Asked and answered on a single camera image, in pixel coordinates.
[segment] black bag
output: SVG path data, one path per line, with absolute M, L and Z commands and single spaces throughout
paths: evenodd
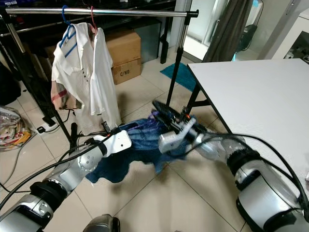
M 20 96 L 19 83 L 11 72 L 0 62 L 0 105 L 14 102 Z

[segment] blue hanger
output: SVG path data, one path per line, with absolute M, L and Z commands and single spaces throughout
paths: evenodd
M 69 40 L 69 39 L 71 39 L 71 38 L 76 34 L 76 31 L 75 31 L 75 32 L 72 33 L 72 35 L 69 35 L 70 29 L 71 29 L 71 28 L 74 28 L 74 26 L 71 24 L 70 21 L 67 21 L 66 18 L 65 18 L 65 16 L 64 16 L 64 9 L 67 8 L 67 7 L 68 7 L 67 5 L 64 5 L 64 6 L 62 7 L 62 18 L 63 18 L 63 21 L 64 21 L 66 24 L 68 24 L 69 27 L 68 27 L 68 29 L 67 29 L 66 35 L 62 38 L 61 43 L 59 44 L 59 47 L 60 47 L 60 48 L 62 47 L 62 45 L 63 45 L 63 43 L 65 42 L 66 39 Z M 71 53 L 71 51 L 72 51 L 76 46 L 77 46 L 77 43 L 74 44 L 74 46 L 68 51 L 68 53 L 67 53 L 64 57 L 67 57 L 67 56 Z

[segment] power strip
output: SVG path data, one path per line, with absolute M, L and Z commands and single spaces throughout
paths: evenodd
M 46 131 L 52 131 L 54 130 L 56 127 L 58 126 L 57 123 L 55 123 L 54 125 L 52 125 L 51 127 L 45 122 L 42 125 L 40 125 L 37 129 L 36 132 L 38 134 L 44 134 L 46 133 Z

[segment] clothing rack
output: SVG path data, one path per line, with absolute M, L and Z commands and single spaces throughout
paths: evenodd
M 181 32 L 181 37 L 179 41 L 179 47 L 177 49 L 177 56 L 175 61 L 175 67 L 173 71 L 173 77 L 170 83 L 169 87 L 169 94 L 166 105 L 169 106 L 171 96 L 173 93 L 176 76 L 179 68 L 179 64 L 183 55 L 183 45 L 184 40 L 187 35 L 188 27 L 190 24 L 191 18 L 198 17 L 198 10 L 195 12 L 187 11 L 187 12 L 176 12 L 176 11 L 149 11 L 149 10 L 106 10 L 106 9 L 87 9 L 87 8 L 3 8 L 1 9 L 0 16 L 2 17 L 4 23 L 6 24 L 10 35 L 12 36 L 14 42 L 18 46 L 20 52 L 25 57 L 24 62 L 28 62 L 27 65 L 30 67 L 32 66 L 31 60 L 28 57 L 28 54 L 26 53 L 26 50 L 20 41 L 20 38 L 11 22 L 10 15 L 16 14 L 70 14 L 70 15 L 121 15 L 121 16 L 152 16 L 152 17 L 184 17 L 184 25 Z M 77 127 L 72 124 L 71 126 L 71 135 L 69 134 L 68 130 L 66 129 L 60 115 L 58 114 L 57 110 L 54 108 L 51 101 L 49 101 L 51 104 L 51 108 L 54 111 L 54 115 L 56 117 L 56 120 L 58 121 L 61 129 L 63 130 L 64 134 L 66 135 L 70 147 L 76 146 L 76 139 L 77 139 Z

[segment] plastic bag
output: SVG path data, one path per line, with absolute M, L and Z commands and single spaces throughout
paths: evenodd
M 0 106 L 0 147 L 11 149 L 26 142 L 31 130 L 14 108 Z

